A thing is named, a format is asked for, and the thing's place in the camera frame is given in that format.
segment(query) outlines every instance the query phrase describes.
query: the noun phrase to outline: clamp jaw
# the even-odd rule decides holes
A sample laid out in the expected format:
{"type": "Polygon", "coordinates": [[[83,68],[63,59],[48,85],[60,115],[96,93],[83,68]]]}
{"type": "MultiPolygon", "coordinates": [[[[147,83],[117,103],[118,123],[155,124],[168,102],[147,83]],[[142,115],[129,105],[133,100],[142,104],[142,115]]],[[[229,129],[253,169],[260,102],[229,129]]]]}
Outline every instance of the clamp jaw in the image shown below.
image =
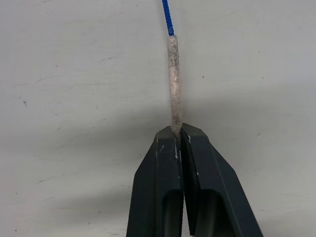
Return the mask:
{"type": "Polygon", "coordinates": [[[235,171],[201,129],[183,124],[181,150],[170,127],[136,171],[126,237],[180,237],[183,201],[190,235],[262,237],[235,171]]]}

